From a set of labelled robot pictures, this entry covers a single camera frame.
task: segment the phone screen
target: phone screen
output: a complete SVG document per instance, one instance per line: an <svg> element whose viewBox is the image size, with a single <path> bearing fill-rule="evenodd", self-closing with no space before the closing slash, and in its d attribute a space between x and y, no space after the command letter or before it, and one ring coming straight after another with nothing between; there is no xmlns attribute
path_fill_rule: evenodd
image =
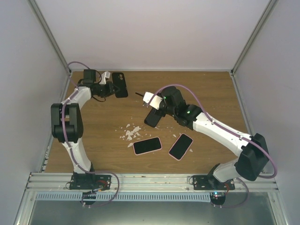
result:
<svg viewBox="0 0 300 225"><path fill-rule="evenodd" d="M182 157L186 154L188 148L193 143L193 139L189 136L182 134L175 144L171 147L169 155L174 157L176 160L181 160Z"/></svg>
<svg viewBox="0 0 300 225"><path fill-rule="evenodd" d="M160 150L161 148L162 148L161 142L158 137L153 137L150 139L133 143L133 149L136 155L141 155L151 151Z"/></svg>

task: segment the white backdrop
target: white backdrop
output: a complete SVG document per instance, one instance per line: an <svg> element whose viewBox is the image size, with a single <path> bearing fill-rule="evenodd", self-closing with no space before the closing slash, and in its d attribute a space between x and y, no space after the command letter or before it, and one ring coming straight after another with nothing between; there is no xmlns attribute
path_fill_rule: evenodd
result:
<svg viewBox="0 0 300 225"><path fill-rule="evenodd" d="M0 31L0 223L11 225L45 156L66 71L27 1L0 1Z"/></svg>
<svg viewBox="0 0 300 225"><path fill-rule="evenodd" d="M236 73L252 127L278 165L275 179L292 225L300 220L299 8L299 0L278 1Z"/></svg>
<svg viewBox="0 0 300 225"><path fill-rule="evenodd" d="M115 70L229 70L267 2L37 0L67 61Z"/></svg>

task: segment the wooden table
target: wooden table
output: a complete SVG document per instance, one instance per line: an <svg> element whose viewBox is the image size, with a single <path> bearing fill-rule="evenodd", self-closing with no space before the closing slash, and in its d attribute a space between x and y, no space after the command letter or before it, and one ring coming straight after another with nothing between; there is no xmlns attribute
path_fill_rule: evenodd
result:
<svg viewBox="0 0 300 225"><path fill-rule="evenodd" d="M124 72L129 96L110 96L100 103L91 99L81 110L84 124L83 144L88 158L96 170L110 170L116 173L207 173L217 163L235 158L227 148L201 133L179 126L166 116L157 125L158 129L144 124L150 111L143 105L142 97L135 92L154 93L159 88L178 83L189 87L200 99L205 109L216 119L243 132L246 126L240 111L233 83L227 72ZM78 81L82 72L74 72ZM67 96L74 90L70 84ZM188 104L197 104L192 95L180 89ZM126 130L134 126L141 130L132 141L122 138ZM194 142L181 161L168 155L170 147L180 134L187 134ZM137 138L158 136L162 150L136 156L128 145ZM73 166L67 151L55 139L51 148L46 172L70 173Z"/></svg>

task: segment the purple cable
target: purple cable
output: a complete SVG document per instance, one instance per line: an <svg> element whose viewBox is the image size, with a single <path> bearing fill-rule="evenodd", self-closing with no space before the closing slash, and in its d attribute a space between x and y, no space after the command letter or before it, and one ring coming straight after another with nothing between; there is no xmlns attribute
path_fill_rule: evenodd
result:
<svg viewBox="0 0 300 225"><path fill-rule="evenodd" d="M85 64L81 63L81 62L78 62L78 61L72 61L70 63L68 63L67 67L69 68L69 65L72 64L72 63L79 63L79 64L82 64L84 65L86 68L89 69L88 66L86 66ZM65 142L66 144L68 145L68 147L70 148L70 155L71 155L71 158L73 160L73 162L78 166L79 169L81 169L82 171L84 171L85 173L89 173L89 174L96 174L96 173L109 173L109 174L112 174L113 176L115 176L115 178L117 179L117 183L118 183L118 186L117 186L117 190L116 190L116 193L114 194L114 196L108 200L107 202L103 203L103 204L99 204L99 205L94 205L94 206L91 206L89 205L89 208L91 207L98 207L98 206L104 206L108 203L110 203L112 200L114 200L116 198L116 196L118 195L118 192L119 192L119 188L120 188L120 180L118 178L118 176L113 173L113 172L110 172L110 171L95 171L95 172L90 172L90 171L87 171L85 170L82 166L80 166L78 164L78 162L76 161L75 157L74 157L74 153L73 153L73 149L71 148L71 145L68 141L68 136L67 136L67 131L66 131L66 121L65 121L65 109L66 109L66 105L76 96L76 94L79 92L78 90L78 86L72 81L72 79L70 78L70 76L68 76L68 78L71 80L71 82L74 84L74 86L76 87L75 89L75 92L67 98L67 100L65 101L65 103L63 104L62 106L62 109L61 109L61 123L62 123L62 132L64 134L64 138L65 138ZM83 199L84 199L85 195L82 196L82 199L81 199L81 203L82 205L84 206L83 204Z"/></svg>
<svg viewBox="0 0 300 225"><path fill-rule="evenodd" d="M226 205L225 205L225 206L215 205L215 204L212 203L212 205L213 205L214 207L219 206L220 208L233 209L233 208L240 207L240 206L242 206L242 205L244 205L244 204L246 204L246 203L248 202L248 200L249 200L249 198L250 198L249 188L247 187L247 185L245 184L245 182L242 181L240 178L236 178L236 179L237 179L239 182L241 182L242 185L246 188L246 191L247 191L247 197L245 198L245 200L244 200L242 203L240 203L240 204L237 204L237 205L228 205L228 206L226 206Z"/></svg>
<svg viewBox="0 0 300 225"><path fill-rule="evenodd" d="M238 138L240 138L240 135L239 134L236 134L235 132L227 129L226 127L223 127L221 124L213 121L213 119L208 115L208 113L206 112L206 110L204 109L204 107L202 106L201 102L199 101L199 99L197 98L197 96L189 89L187 88L186 86L183 86L181 84L170 84L170 85L167 85L167 86L164 86L162 88L160 88L159 90L157 90L154 95L152 96L152 98L150 99L148 105L150 105L151 101L153 100L154 96L156 96L160 91L162 91L163 89L167 88L167 87L171 87L171 86L178 86L178 87L182 87L186 90L188 90L193 96L194 98L196 99L199 107L202 109L204 115L210 120L210 122L212 122L213 124L215 124L217 127L223 129L224 131L227 131L228 133L232 134L233 136L236 136ZM275 164L275 162L273 161L273 159L271 158L271 156L261 147L259 146L258 144L254 143L253 141L251 140L248 140L247 138L245 137L242 137L242 140L254 145L255 147L257 147L268 159L269 161L272 163L272 166L274 168L274 173L271 175L271 176L261 176L261 175L258 175L258 177L261 177L261 178L265 178L265 179L271 179L271 178L274 178L276 177L277 175L277 166Z"/></svg>

